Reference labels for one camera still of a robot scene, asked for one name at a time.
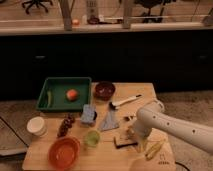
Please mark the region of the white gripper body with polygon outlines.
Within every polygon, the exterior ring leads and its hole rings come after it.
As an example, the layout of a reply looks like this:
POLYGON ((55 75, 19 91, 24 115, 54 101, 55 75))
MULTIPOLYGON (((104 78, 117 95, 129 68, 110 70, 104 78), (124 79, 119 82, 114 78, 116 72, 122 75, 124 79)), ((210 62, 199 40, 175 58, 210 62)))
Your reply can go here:
POLYGON ((131 126, 128 127, 127 134, 139 145, 142 145, 146 142, 148 136, 150 135, 150 129, 145 127, 139 121, 135 121, 131 126))

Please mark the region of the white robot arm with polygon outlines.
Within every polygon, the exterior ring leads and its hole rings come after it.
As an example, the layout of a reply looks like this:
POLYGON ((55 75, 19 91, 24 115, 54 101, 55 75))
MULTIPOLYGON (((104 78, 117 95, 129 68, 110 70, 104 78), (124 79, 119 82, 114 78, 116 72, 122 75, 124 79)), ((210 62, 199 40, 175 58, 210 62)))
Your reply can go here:
POLYGON ((166 115, 163 103, 157 99, 137 110, 136 120, 129 126, 127 132, 131 138, 140 143, 149 137, 153 128, 213 155, 213 127, 166 115))

